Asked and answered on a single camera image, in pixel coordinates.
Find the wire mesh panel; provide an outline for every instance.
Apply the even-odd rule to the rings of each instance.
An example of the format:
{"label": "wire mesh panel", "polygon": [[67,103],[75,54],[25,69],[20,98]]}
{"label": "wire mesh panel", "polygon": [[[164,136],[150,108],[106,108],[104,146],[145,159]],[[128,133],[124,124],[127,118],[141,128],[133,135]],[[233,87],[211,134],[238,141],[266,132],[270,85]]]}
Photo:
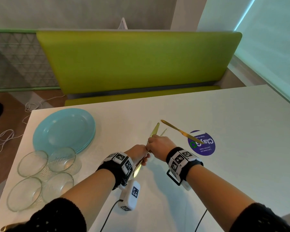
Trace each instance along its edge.
{"label": "wire mesh panel", "polygon": [[57,86],[35,33],[0,32],[0,89]]}

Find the stacked plates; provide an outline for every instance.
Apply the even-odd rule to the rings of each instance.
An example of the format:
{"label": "stacked plates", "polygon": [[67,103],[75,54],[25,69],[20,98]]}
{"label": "stacked plates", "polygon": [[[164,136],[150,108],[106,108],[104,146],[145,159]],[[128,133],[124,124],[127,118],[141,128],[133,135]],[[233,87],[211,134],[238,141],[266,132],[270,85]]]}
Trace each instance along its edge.
{"label": "stacked plates", "polygon": [[45,151],[51,155],[62,147],[70,147],[78,154],[93,140],[96,123],[89,112],[68,108],[46,117],[33,135],[35,150]]}

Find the tabletop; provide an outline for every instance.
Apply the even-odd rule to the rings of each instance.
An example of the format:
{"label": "tabletop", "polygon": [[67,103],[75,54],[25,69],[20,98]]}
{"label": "tabletop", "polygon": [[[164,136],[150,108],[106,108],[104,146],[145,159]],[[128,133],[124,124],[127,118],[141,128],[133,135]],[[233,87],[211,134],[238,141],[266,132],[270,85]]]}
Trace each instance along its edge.
{"label": "tabletop", "polygon": [[[81,171],[76,183],[92,174],[108,154],[146,144],[152,129],[163,119],[192,132],[198,130],[207,146],[189,144],[171,128],[165,133],[178,146],[197,154],[209,170],[232,183],[279,216],[290,213],[290,104],[267,85],[177,94],[161,97],[73,106],[88,111],[96,121],[96,135],[79,154]],[[34,150],[33,133],[48,115],[66,109],[32,111],[0,199],[0,228],[26,221],[39,208],[11,212],[6,199],[23,178],[17,165]],[[158,134],[166,126],[160,124]],[[166,163],[153,158],[136,180],[141,189],[132,212],[113,209],[104,231],[195,230],[205,207],[193,190],[178,187],[166,175]],[[100,231],[120,190],[111,192],[90,231]],[[207,213],[198,231],[222,231]]]}

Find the black sleeve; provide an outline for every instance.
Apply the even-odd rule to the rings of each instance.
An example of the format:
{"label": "black sleeve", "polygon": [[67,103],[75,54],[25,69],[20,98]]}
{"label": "black sleeve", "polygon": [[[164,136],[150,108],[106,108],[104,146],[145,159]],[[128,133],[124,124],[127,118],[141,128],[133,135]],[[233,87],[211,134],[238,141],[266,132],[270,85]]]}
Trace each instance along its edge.
{"label": "black sleeve", "polygon": [[290,232],[290,226],[271,209],[253,203],[238,216],[229,232]]}
{"label": "black sleeve", "polygon": [[9,229],[9,232],[86,232],[86,222],[79,208],[70,200],[54,199],[33,214],[23,225]]}

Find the circular sticker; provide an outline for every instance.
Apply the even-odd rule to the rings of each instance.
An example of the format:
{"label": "circular sticker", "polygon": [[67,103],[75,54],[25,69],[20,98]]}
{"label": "circular sticker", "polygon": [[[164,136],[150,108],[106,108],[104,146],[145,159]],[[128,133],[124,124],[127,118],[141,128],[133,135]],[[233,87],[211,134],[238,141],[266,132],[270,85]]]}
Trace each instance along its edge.
{"label": "circular sticker", "polygon": [[216,145],[213,138],[208,133],[200,130],[194,130],[190,133],[190,135],[204,142],[204,144],[200,144],[188,138],[189,146],[194,152],[202,156],[210,156],[214,153]]}

